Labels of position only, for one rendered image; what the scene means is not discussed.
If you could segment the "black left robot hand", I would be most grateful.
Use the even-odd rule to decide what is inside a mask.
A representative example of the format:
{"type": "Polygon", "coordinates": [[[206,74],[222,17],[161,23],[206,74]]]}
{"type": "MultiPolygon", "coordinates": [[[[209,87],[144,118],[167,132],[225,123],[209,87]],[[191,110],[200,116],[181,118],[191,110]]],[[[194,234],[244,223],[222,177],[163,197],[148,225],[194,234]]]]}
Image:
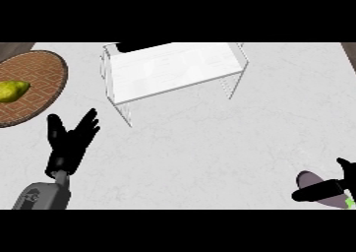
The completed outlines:
{"type": "Polygon", "coordinates": [[[48,141],[52,152],[48,160],[45,174],[55,178],[57,173],[64,170],[70,175],[77,171],[95,136],[101,130],[98,111],[89,110],[77,127],[67,130],[57,114],[48,116],[48,141]]]}

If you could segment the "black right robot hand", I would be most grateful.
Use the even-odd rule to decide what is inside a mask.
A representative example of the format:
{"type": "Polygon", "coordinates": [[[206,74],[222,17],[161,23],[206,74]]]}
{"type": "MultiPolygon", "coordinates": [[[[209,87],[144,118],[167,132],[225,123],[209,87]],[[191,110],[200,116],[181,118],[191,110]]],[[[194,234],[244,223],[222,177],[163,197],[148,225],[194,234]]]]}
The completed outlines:
{"type": "Polygon", "coordinates": [[[299,190],[293,193],[297,202],[321,204],[347,210],[356,205],[356,162],[343,157],[337,159],[343,168],[342,179],[324,180],[313,172],[305,170],[297,176],[299,190]]]}

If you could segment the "purple eggplant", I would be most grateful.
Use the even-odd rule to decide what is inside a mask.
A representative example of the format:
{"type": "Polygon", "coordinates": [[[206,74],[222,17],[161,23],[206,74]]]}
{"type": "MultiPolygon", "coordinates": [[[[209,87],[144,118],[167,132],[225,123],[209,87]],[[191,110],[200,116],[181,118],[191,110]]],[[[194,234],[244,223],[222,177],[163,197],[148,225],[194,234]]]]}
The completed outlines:
{"type": "Polygon", "coordinates": [[[347,184],[343,179],[324,180],[313,172],[305,170],[297,176],[299,190],[293,193],[297,202],[318,202],[330,207],[347,210],[355,205],[346,194],[347,184]]]}

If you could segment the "brown round woven tray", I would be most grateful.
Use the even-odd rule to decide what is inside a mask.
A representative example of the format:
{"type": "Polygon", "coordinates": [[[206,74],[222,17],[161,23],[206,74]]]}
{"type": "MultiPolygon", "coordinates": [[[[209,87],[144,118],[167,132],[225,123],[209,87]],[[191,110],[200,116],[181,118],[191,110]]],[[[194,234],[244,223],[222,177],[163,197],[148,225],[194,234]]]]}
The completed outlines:
{"type": "Polygon", "coordinates": [[[64,58],[48,50],[33,50],[0,62],[0,83],[9,85],[9,101],[0,101],[0,128],[37,117],[55,103],[67,84],[64,58]]]}

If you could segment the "white tiered shelf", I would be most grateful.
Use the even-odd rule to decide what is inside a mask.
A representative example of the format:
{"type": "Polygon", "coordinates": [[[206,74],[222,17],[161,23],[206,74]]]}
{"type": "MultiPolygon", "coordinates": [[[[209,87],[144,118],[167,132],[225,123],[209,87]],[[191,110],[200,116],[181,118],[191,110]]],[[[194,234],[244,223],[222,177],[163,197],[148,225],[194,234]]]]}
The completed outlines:
{"type": "Polygon", "coordinates": [[[129,126],[130,103],[147,97],[220,81],[232,98],[250,65],[243,42],[172,42],[133,52],[113,43],[101,60],[107,98],[129,126]]]}

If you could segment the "yellow-green lemon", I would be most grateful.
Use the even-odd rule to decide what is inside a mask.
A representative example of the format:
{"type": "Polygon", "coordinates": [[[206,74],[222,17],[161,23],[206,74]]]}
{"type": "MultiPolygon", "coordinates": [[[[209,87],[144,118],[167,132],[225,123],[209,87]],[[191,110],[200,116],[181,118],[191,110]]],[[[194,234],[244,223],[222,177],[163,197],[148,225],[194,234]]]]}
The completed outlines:
{"type": "Polygon", "coordinates": [[[32,84],[24,81],[3,81],[0,82],[0,102],[15,102],[26,92],[32,84]]]}

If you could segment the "black object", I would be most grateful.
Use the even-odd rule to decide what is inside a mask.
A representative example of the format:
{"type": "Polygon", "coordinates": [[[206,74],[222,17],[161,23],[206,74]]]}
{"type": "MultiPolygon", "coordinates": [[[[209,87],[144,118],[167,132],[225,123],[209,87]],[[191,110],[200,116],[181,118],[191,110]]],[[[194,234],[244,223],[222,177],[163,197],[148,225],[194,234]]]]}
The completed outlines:
{"type": "Polygon", "coordinates": [[[164,45],[164,42],[120,42],[117,48],[120,52],[129,53],[160,45],[164,45]]]}

